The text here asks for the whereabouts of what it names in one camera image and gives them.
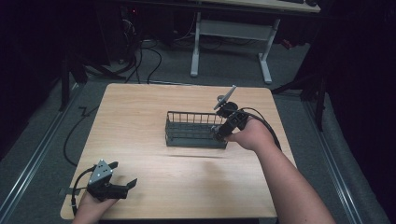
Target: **wooden table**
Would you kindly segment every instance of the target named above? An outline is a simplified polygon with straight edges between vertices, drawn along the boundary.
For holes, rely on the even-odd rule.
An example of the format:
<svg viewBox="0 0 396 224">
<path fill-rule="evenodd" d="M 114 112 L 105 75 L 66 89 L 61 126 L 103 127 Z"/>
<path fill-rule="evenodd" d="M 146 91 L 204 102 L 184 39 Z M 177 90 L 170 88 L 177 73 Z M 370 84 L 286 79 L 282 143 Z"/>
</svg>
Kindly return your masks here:
<svg viewBox="0 0 396 224">
<path fill-rule="evenodd" d="M 214 112 L 218 95 L 230 88 L 108 85 L 70 186 L 100 159 L 118 161 L 110 182 L 125 185 L 137 178 L 137 185 L 104 219 L 276 217 L 253 152 L 236 143 L 228 143 L 226 149 L 165 144 L 167 111 Z M 269 90 L 236 88 L 230 101 L 259 110 L 294 163 Z M 85 187 L 88 179 L 89 175 L 82 178 L 79 186 Z M 73 218 L 69 195 L 61 216 Z"/>
</svg>

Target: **cable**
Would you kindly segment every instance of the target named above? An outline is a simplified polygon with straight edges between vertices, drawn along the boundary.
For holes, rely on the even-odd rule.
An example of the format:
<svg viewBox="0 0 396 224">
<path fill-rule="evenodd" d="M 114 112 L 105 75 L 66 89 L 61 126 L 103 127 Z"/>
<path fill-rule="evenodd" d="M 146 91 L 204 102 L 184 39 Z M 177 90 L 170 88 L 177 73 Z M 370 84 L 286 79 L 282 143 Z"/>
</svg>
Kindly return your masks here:
<svg viewBox="0 0 396 224">
<path fill-rule="evenodd" d="M 190 37 L 194 36 L 194 35 L 190 35 L 190 36 L 188 36 L 188 35 L 191 33 L 192 27 L 194 26 L 196 15 L 197 15 L 197 13 L 195 12 L 194 16 L 192 17 L 192 22 L 191 22 L 191 26 L 190 26 L 189 31 L 183 37 L 181 37 L 179 39 L 175 39 L 174 42 L 177 42 L 179 40 L 182 40 L 182 39 L 185 39 L 185 38 L 190 38 Z"/>
<path fill-rule="evenodd" d="M 189 39 L 192 38 L 192 37 L 193 37 L 193 35 L 192 35 L 192 36 L 188 36 L 188 37 L 186 37 L 186 38 L 184 38 L 184 39 L 180 39 L 180 40 L 178 40 L 177 42 L 174 42 L 174 44 L 175 44 L 175 45 L 178 45 L 178 46 L 181 46 L 181 47 L 189 47 L 189 46 L 192 46 L 192 45 L 194 44 L 194 41 L 193 41 L 193 40 L 188 41 L 188 44 L 180 44 L 181 42 L 187 42 L 187 40 L 189 40 Z"/>
<path fill-rule="evenodd" d="M 216 37 L 216 36 L 212 36 L 212 37 L 208 37 L 206 40 L 215 40 L 215 41 L 211 41 L 212 43 L 215 43 L 215 42 L 219 42 L 219 44 L 217 45 L 217 46 L 215 46 L 214 48 L 206 48 L 206 47 L 204 47 L 203 46 L 203 44 L 206 44 L 206 43 L 200 43 L 200 48 L 202 48 L 202 49 L 207 49 L 207 50 L 215 50 L 215 49 L 219 49 L 220 47 L 221 47 L 221 45 L 222 45 L 222 40 L 221 40 L 221 38 L 219 38 L 219 37 Z"/>
<path fill-rule="evenodd" d="M 234 44 L 234 45 L 238 45 L 238 46 L 252 45 L 254 43 L 259 42 L 259 40 L 250 39 L 244 43 L 238 43 L 236 41 L 230 41 L 227 38 L 223 38 L 222 41 L 227 44 Z"/>
<path fill-rule="evenodd" d="M 126 31 L 126 33 L 128 33 L 131 27 L 133 27 L 134 25 L 128 20 L 123 19 L 122 21 L 125 21 L 128 24 L 128 30 Z"/>
<path fill-rule="evenodd" d="M 152 70 L 152 71 L 150 72 L 150 74 L 148 74 L 148 81 L 147 81 L 147 83 L 149 84 L 149 79 L 150 79 L 151 75 L 160 67 L 161 62 L 163 61 L 163 57 L 161 56 L 161 54 L 160 54 L 158 51 L 156 51 L 156 50 L 154 50 L 154 49 L 146 49 L 146 50 L 150 50 L 150 51 L 152 51 L 152 52 L 158 54 L 158 56 L 160 57 L 160 61 L 158 62 L 157 66 L 154 68 L 154 70 Z"/>
<path fill-rule="evenodd" d="M 241 108 L 241 110 L 244 110 L 244 109 L 253 110 L 254 112 L 258 113 L 260 115 L 260 117 L 262 117 L 262 119 L 264 119 L 264 116 L 257 109 L 252 108 L 252 107 L 242 107 Z"/>
<path fill-rule="evenodd" d="M 114 72 L 112 72 L 112 73 L 113 73 L 114 75 L 119 75 L 119 74 L 124 73 L 124 72 L 126 72 L 126 71 L 128 71 L 128 70 L 131 70 L 133 67 L 134 67 L 134 61 L 131 61 L 131 62 L 129 62 L 125 67 L 121 68 L 121 69 L 118 70 L 118 71 L 114 71 Z M 92 70 L 91 70 L 89 67 L 87 67 L 87 66 L 85 66 L 84 68 L 85 68 L 85 71 L 86 71 L 87 73 L 91 74 L 91 75 L 98 76 L 98 77 L 104 75 L 103 73 L 98 73 L 98 72 L 92 71 Z"/>
<path fill-rule="evenodd" d="M 69 134 L 66 137 L 66 140 L 64 140 L 64 158 L 73 166 L 77 167 L 77 164 L 73 161 L 71 161 L 66 154 L 66 148 L 67 148 L 67 142 L 70 139 L 70 136 L 72 135 L 72 133 L 74 132 L 74 130 L 77 128 L 77 126 L 85 119 L 87 118 L 93 111 L 95 111 L 97 108 L 99 108 L 99 105 L 97 107 L 95 107 L 94 109 L 92 109 L 90 112 L 88 112 L 87 114 L 83 114 L 82 118 L 73 126 L 72 130 L 69 132 Z"/>
<path fill-rule="evenodd" d="M 135 69 L 136 70 L 136 79 L 137 79 L 138 84 L 140 84 L 140 76 L 139 76 L 137 69 L 140 67 L 140 64 L 142 64 L 142 61 L 143 61 L 143 50 L 142 50 L 142 44 L 140 44 L 140 61 Z"/>
<path fill-rule="evenodd" d="M 134 73 L 136 72 L 137 67 L 134 69 L 134 71 L 125 79 L 124 83 L 128 83 L 129 79 L 131 79 L 131 77 L 134 75 Z"/>
<path fill-rule="evenodd" d="M 73 190 L 72 190 L 72 199 L 71 199 L 71 204 L 72 204 L 72 209 L 73 209 L 73 214 L 74 214 L 74 216 L 76 215 L 77 210 L 78 210 L 77 204 L 76 204 L 76 191 L 78 190 L 78 188 L 77 188 L 78 181 L 79 181 L 85 174 L 87 174 L 87 173 L 89 173 L 89 172 L 93 172 L 93 171 L 95 170 L 95 168 L 96 168 L 96 165 L 94 165 L 92 168 L 90 168 L 90 169 L 88 169 L 88 170 L 85 170 L 85 171 L 82 172 L 82 173 L 77 177 L 77 179 L 76 179 L 75 185 L 74 185 Z"/>
<path fill-rule="evenodd" d="M 124 79 L 124 77 L 120 77 L 117 74 L 114 74 L 113 72 L 111 72 L 107 68 L 103 67 L 102 65 L 96 64 L 96 63 L 90 61 L 89 59 L 82 57 L 81 55 L 77 55 L 73 52 L 71 52 L 71 53 L 74 54 L 74 56 L 77 57 L 77 59 L 80 60 L 83 64 L 87 64 L 87 65 L 91 66 L 92 68 L 101 72 L 103 75 L 105 75 L 107 77 L 111 77 L 113 79 Z"/>
</svg>

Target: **power cable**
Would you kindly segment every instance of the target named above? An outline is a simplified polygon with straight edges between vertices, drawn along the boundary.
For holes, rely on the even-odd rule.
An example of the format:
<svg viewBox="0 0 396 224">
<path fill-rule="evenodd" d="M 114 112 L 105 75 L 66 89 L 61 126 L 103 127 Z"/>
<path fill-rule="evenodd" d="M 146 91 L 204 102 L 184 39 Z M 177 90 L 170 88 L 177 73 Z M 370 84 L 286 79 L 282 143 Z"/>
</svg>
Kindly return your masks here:
<svg viewBox="0 0 396 224">
<path fill-rule="evenodd" d="M 163 61 L 163 57 L 161 56 L 161 54 L 157 50 L 154 50 L 154 49 L 145 49 L 145 50 L 150 50 L 150 51 L 156 53 L 160 57 L 160 61 L 158 62 L 157 66 L 148 74 L 147 83 L 149 84 L 149 79 L 150 79 L 151 75 L 160 67 L 160 65 L 161 65 L 161 63 Z"/>
<path fill-rule="evenodd" d="M 227 44 L 233 44 L 233 45 L 238 45 L 238 46 L 252 45 L 252 44 L 259 42 L 259 40 L 249 39 L 249 40 L 245 40 L 245 42 L 239 43 L 237 41 L 231 41 L 231 40 L 229 40 L 229 38 L 223 38 L 222 41 Z"/>
<path fill-rule="evenodd" d="M 208 37 L 207 39 L 203 39 L 203 40 L 211 40 L 210 42 L 210 44 L 213 44 L 213 43 L 216 43 L 216 42 L 219 42 L 218 43 L 218 45 L 217 46 L 215 46 L 214 48 L 207 48 L 207 47 L 204 47 L 203 46 L 203 44 L 204 43 L 202 43 L 202 41 L 200 41 L 200 48 L 202 48 L 202 49 L 207 49 L 207 50 L 214 50 L 214 49 L 219 49 L 220 47 L 221 47 L 221 45 L 222 45 L 222 38 L 220 38 L 220 37 Z"/>
<path fill-rule="evenodd" d="M 85 170 L 84 172 L 82 172 L 78 177 L 77 177 L 77 180 L 76 180 L 76 182 L 75 182 L 75 184 L 74 184 L 74 187 L 73 187 L 73 190 L 72 190 L 72 198 L 71 198 L 71 204 L 72 204 L 72 209 L 73 209 L 73 214 L 74 214 L 74 216 L 76 215 L 76 213 L 77 213 L 77 203 L 76 203 L 76 191 L 78 190 L 78 188 L 77 188 L 77 185 L 78 185 L 78 182 L 79 182 L 79 180 L 85 175 L 85 174 L 87 174 L 87 173 L 89 173 L 89 172 L 93 172 L 94 170 L 95 170 L 95 168 L 96 168 L 96 165 L 94 165 L 92 168 L 90 168 L 90 169 L 87 169 L 87 170 Z"/>
<path fill-rule="evenodd" d="M 177 42 L 179 40 L 183 40 L 183 39 L 190 38 L 190 37 L 194 36 L 194 35 L 190 35 L 190 33 L 191 33 L 191 30 L 192 30 L 192 27 L 194 26 L 194 22 L 195 22 L 196 16 L 197 16 L 197 13 L 195 12 L 194 16 L 192 17 L 192 22 L 191 22 L 191 26 L 190 26 L 189 31 L 183 37 L 175 39 L 174 42 Z"/>
<path fill-rule="evenodd" d="M 92 110 L 91 110 L 90 112 L 88 112 L 87 114 L 85 114 L 85 113 L 83 112 L 83 114 L 81 115 L 82 118 L 73 126 L 72 130 L 69 132 L 69 134 L 67 135 L 66 139 L 64 140 L 64 158 L 65 158 L 70 164 L 72 164 L 73 166 L 76 166 L 76 167 L 77 167 L 77 164 L 76 164 L 75 162 L 71 161 L 71 160 L 68 158 L 68 156 L 67 156 L 67 153 L 66 153 L 66 150 L 67 150 L 67 142 L 69 141 L 70 136 L 73 134 L 73 132 L 75 131 L 75 129 L 77 128 L 77 126 L 78 126 L 85 118 L 87 118 L 93 111 L 97 110 L 98 108 L 99 108 L 99 105 L 96 106 L 94 109 L 92 109 Z"/>
</svg>

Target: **wire basket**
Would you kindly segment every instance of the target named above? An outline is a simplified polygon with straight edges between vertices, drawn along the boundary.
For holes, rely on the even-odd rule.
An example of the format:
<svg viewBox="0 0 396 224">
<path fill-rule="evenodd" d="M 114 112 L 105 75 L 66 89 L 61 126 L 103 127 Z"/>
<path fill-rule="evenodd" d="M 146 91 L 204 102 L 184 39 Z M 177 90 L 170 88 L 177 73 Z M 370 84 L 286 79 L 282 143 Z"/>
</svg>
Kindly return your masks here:
<svg viewBox="0 0 396 224">
<path fill-rule="evenodd" d="M 226 148 L 227 142 L 213 138 L 212 130 L 223 124 L 215 113 L 168 111 L 165 139 L 169 147 Z"/>
</svg>

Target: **dark background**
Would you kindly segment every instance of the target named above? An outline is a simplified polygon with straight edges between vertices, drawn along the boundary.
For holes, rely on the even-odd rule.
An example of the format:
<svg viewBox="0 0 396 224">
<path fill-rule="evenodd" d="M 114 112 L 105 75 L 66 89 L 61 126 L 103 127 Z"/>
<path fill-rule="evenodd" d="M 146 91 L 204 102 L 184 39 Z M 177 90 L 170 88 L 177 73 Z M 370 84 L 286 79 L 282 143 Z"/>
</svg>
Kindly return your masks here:
<svg viewBox="0 0 396 224">
<path fill-rule="evenodd" d="M 293 45 L 312 44 L 296 80 L 312 74 L 326 80 L 350 150 L 389 219 L 396 222 L 391 210 L 396 205 L 395 3 L 348 0 L 319 5 L 322 15 L 350 20 L 321 26 L 284 20 L 276 43 L 287 39 Z M 59 79 L 67 49 L 99 64 L 125 59 L 125 49 L 118 7 L 20 0 L 2 1 L 0 8 L 1 159 Z M 169 45 L 177 37 L 173 30 L 186 32 L 193 15 L 160 8 L 138 12 L 143 32 Z"/>
</svg>

